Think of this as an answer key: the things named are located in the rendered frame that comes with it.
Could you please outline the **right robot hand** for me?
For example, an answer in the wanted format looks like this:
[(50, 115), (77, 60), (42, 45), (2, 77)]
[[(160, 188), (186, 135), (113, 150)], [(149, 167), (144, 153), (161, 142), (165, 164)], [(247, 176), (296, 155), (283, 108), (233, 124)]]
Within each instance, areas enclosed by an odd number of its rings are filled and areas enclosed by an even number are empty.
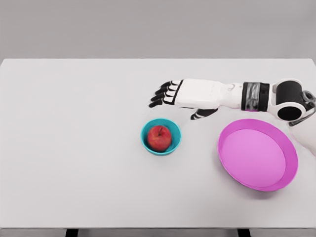
[(208, 117), (223, 104), (227, 86), (221, 82), (204, 79), (171, 80), (155, 92), (149, 107), (163, 104), (195, 109), (191, 120)]

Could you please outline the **red apple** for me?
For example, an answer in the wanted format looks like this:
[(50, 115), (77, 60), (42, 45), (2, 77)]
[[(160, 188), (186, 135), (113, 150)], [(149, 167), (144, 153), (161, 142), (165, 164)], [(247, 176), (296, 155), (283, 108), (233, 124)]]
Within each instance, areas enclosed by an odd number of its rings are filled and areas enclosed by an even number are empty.
[(152, 127), (147, 134), (149, 147), (156, 152), (163, 152), (172, 142), (170, 130), (162, 125)]

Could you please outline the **blue bowl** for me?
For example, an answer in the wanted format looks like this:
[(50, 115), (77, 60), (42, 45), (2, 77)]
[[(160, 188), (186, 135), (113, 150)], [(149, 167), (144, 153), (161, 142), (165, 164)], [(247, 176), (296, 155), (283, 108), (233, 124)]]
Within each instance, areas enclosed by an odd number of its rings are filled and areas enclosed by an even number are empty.
[(165, 156), (179, 147), (182, 133), (175, 122), (166, 118), (156, 118), (143, 126), (140, 138), (148, 152), (156, 156)]

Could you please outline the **pink plate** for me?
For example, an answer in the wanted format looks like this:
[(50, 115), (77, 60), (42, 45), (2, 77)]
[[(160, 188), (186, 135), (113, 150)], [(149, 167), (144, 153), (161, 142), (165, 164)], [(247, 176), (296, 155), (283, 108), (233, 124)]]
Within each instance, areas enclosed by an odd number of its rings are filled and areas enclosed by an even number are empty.
[(288, 186), (298, 171), (298, 155), (277, 127), (258, 119), (240, 119), (220, 133), (217, 145), (225, 170), (242, 185), (263, 192)]

